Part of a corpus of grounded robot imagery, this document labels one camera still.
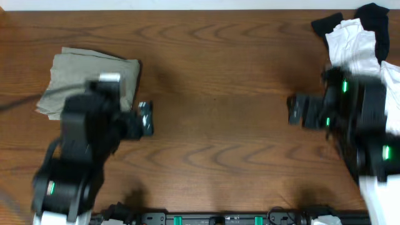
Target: black cloth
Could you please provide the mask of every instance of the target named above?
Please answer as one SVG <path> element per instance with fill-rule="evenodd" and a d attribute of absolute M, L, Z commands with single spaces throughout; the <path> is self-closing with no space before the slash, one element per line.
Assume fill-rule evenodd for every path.
<path fill-rule="evenodd" d="M 311 22 L 311 26 L 314 29 L 314 32 L 324 40 L 324 44 L 328 50 L 329 46 L 328 42 L 326 41 L 325 34 L 333 32 L 333 28 L 340 24 L 342 20 L 342 13 L 338 12 L 336 14 L 333 14 L 332 16 L 328 16 L 326 18 L 318 19 Z"/>
<path fill-rule="evenodd" d="M 375 56 L 379 64 L 385 60 L 389 54 L 389 18 L 386 15 L 388 12 L 389 9 L 371 3 L 357 9 L 354 15 L 354 18 L 360 18 L 364 30 L 375 32 Z"/>

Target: wood grain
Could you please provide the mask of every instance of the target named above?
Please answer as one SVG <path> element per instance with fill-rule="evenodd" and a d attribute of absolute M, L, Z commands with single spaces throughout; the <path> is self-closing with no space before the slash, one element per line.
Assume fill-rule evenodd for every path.
<path fill-rule="evenodd" d="M 7 12 L 0 103 L 44 91 L 63 46 L 140 59 L 137 100 L 154 101 L 156 133 L 123 142 L 109 159 L 95 211 L 118 201 L 171 212 L 365 209 L 324 133 L 287 122 L 288 95 L 323 92 L 328 55 L 310 22 L 332 13 Z M 400 12 L 389 18 L 388 61 L 400 64 Z M 0 216 L 13 221 L 29 217 L 33 174 L 59 133 L 58 122 L 34 110 L 30 102 L 0 114 L 0 192 L 21 209 L 5 216 L 2 199 Z"/>

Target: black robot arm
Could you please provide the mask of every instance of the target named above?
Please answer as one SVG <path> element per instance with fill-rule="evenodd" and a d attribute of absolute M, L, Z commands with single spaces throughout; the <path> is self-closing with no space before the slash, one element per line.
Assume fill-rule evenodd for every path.
<path fill-rule="evenodd" d="M 386 133 L 386 86 L 378 77 L 334 67 L 322 74 L 324 96 L 296 94 L 288 99 L 289 123 L 332 134 L 346 166 L 359 176 L 386 182 L 400 174 L 400 137 Z"/>
<path fill-rule="evenodd" d="M 61 137 L 50 144 L 34 177 L 32 208 L 37 217 L 49 211 L 65 214 L 67 222 L 74 223 L 93 208 L 104 181 L 104 163 L 120 141 L 153 134 L 151 103 L 140 103 L 140 115 L 122 112 L 119 93 L 119 82 L 88 81 L 85 93 L 66 99 Z"/>

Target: gray cloth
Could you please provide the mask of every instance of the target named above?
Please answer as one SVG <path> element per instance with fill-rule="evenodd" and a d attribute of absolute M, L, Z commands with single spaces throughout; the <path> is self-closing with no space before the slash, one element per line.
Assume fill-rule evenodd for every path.
<path fill-rule="evenodd" d="M 63 47 L 62 53 L 54 57 L 50 70 L 51 80 L 46 91 L 84 84 L 86 80 L 97 80 L 102 73 L 119 73 L 126 88 L 125 96 L 121 97 L 121 110 L 129 111 L 132 108 L 139 71 L 138 60 L 123 60 L 92 50 Z M 36 105 L 37 111 L 48 115 L 50 120 L 60 120 L 65 99 L 83 92 L 82 87 L 44 95 Z"/>

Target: folded cloth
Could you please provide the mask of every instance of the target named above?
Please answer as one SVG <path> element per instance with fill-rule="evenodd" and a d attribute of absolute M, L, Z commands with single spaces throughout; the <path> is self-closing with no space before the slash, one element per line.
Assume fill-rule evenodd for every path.
<path fill-rule="evenodd" d="M 129 111 L 133 103 L 139 70 L 138 60 L 123 60 L 92 50 L 63 47 L 62 53 L 54 57 L 50 70 L 51 80 L 46 91 L 84 84 L 86 80 L 97 80 L 102 73 L 119 73 L 126 88 L 125 95 L 121 97 L 121 110 Z M 50 120 L 59 120 L 65 99 L 83 92 L 82 87 L 44 95 L 37 103 L 37 110 L 48 115 Z"/>
<path fill-rule="evenodd" d="M 360 19 L 341 21 L 333 32 L 326 34 L 326 39 L 333 66 L 347 66 L 354 74 L 379 76 L 375 34 L 365 31 Z"/>

